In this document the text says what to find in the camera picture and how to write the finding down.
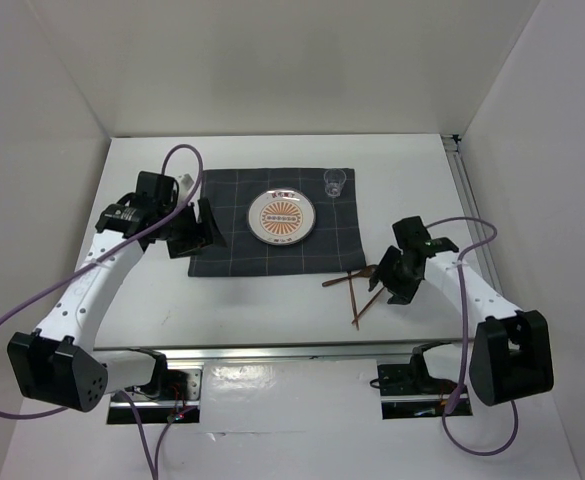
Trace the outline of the dark grey checked cloth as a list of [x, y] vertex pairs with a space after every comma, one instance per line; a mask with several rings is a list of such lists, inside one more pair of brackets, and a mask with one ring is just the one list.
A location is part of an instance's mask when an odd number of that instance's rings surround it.
[[338, 273], [366, 264], [351, 168], [207, 170], [201, 193], [227, 244], [194, 257], [193, 278]]

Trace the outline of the copper spoon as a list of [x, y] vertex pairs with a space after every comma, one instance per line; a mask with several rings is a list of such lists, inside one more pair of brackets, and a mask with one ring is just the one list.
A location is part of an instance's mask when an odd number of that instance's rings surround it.
[[337, 284], [345, 282], [345, 281], [350, 281], [350, 280], [354, 280], [354, 279], [358, 279], [358, 278], [370, 278], [374, 274], [376, 269], [377, 269], [376, 264], [367, 265], [366, 267], [359, 270], [358, 272], [349, 272], [345, 276], [342, 276], [342, 277], [339, 277], [336, 279], [331, 279], [328, 281], [324, 281], [321, 284], [321, 286], [324, 288], [327, 288], [327, 287], [337, 285]]

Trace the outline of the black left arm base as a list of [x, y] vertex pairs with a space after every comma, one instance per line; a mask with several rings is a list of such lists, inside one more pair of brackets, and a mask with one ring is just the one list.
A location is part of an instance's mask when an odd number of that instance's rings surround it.
[[143, 424], [196, 424], [200, 421], [203, 367], [170, 367], [158, 387], [127, 387], [124, 392]]

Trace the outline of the copper knife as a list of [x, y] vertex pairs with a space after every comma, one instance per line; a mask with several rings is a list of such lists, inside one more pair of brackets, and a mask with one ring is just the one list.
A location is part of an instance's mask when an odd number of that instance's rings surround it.
[[[355, 291], [354, 291], [354, 286], [353, 286], [353, 278], [354, 278], [354, 274], [352, 273], [352, 271], [348, 271], [348, 289], [349, 289], [349, 298], [350, 298], [350, 304], [351, 304], [351, 310], [352, 310], [352, 316], [354, 317], [354, 315], [357, 313], [358, 311], [358, 306], [357, 306], [357, 302], [356, 302], [356, 295], [355, 295]], [[359, 322], [358, 322], [358, 329], [356, 328], [356, 325], [353, 325], [356, 329], [356, 331], [360, 331], [360, 326], [359, 326]]]

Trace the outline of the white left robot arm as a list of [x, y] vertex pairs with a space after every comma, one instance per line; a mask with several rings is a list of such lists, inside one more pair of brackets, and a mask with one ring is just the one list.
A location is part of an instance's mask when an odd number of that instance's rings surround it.
[[8, 343], [24, 397], [89, 412], [120, 390], [148, 399], [165, 394], [165, 355], [146, 348], [97, 352], [94, 346], [119, 288], [150, 245], [166, 243], [175, 259], [225, 244], [209, 200], [190, 201], [200, 183], [190, 175], [142, 171], [135, 190], [102, 211], [76, 278], [31, 333], [17, 332]]

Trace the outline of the orange patterned white plate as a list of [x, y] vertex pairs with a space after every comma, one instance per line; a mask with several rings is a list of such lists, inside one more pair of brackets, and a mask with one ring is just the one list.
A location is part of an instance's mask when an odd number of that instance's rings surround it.
[[316, 210], [298, 190], [266, 190], [250, 204], [247, 224], [251, 233], [267, 245], [293, 245], [304, 240], [314, 229]]

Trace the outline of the clear plastic cup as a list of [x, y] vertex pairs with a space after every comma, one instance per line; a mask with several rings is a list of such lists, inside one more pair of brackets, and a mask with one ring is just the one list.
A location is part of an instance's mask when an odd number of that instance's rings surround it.
[[347, 181], [346, 172], [342, 169], [332, 168], [324, 171], [325, 193], [329, 198], [338, 198]]

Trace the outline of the copper fork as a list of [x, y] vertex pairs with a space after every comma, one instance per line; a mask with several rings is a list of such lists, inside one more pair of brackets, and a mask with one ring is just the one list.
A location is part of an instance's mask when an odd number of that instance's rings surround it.
[[357, 313], [354, 315], [353, 320], [351, 321], [352, 325], [358, 325], [358, 322], [360, 321], [361, 317], [367, 313], [367, 311], [374, 305], [374, 303], [377, 301], [377, 299], [386, 291], [385, 287], [382, 287], [381, 289], [379, 289], [369, 300], [368, 302], [363, 306], [363, 308], [360, 311], [357, 311]]

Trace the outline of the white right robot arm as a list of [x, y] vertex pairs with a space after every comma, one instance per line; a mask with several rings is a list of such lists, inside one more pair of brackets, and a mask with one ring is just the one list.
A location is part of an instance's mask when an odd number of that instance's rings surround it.
[[414, 349], [408, 379], [420, 392], [442, 380], [459, 391], [472, 388], [486, 406], [548, 392], [554, 387], [549, 328], [537, 310], [525, 311], [493, 289], [465, 261], [467, 249], [434, 238], [423, 220], [393, 224], [389, 247], [369, 285], [389, 293], [389, 304], [410, 304], [423, 284], [436, 288], [461, 316], [459, 343], [434, 342]]

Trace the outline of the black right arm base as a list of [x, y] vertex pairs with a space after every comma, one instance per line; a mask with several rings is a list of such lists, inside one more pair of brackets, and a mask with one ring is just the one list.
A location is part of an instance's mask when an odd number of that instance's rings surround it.
[[457, 384], [427, 376], [411, 360], [379, 364], [369, 386], [380, 394], [382, 418], [398, 420], [441, 417]]

